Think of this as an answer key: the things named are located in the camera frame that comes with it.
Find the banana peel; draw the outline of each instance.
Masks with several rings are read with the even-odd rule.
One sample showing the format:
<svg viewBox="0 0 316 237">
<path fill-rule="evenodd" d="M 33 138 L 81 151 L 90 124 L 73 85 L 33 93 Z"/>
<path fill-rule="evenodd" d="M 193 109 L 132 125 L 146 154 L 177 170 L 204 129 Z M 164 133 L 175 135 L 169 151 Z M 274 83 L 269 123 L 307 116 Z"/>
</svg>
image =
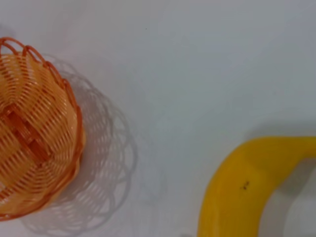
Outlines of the banana peel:
<svg viewBox="0 0 316 237">
<path fill-rule="evenodd" d="M 206 189 L 197 237 L 257 237 L 270 195 L 311 157 L 316 137 L 265 137 L 237 147 Z"/>
</svg>

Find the white table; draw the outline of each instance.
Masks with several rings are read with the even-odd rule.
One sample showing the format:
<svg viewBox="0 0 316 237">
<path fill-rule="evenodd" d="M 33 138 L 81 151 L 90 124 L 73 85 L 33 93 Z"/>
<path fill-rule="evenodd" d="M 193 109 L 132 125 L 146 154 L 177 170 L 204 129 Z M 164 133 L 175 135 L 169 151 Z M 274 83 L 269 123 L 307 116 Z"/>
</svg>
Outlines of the white table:
<svg viewBox="0 0 316 237">
<path fill-rule="evenodd" d="M 70 79 L 88 145 L 62 197 L 0 235 L 194 237 L 206 185 L 236 145 L 316 134 L 315 3 L 2 0 L 0 37 Z M 312 168 L 274 193 L 260 237 L 316 236 Z"/>
</svg>

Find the woven plastic basket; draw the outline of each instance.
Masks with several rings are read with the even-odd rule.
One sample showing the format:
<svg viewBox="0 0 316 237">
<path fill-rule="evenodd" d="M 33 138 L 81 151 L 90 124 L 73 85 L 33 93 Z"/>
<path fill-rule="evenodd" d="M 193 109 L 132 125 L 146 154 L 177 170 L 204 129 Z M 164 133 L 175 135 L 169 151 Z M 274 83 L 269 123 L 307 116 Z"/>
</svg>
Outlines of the woven plastic basket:
<svg viewBox="0 0 316 237">
<path fill-rule="evenodd" d="M 84 144 L 67 80 L 31 46 L 0 38 L 0 221 L 50 204 L 77 175 Z"/>
</svg>

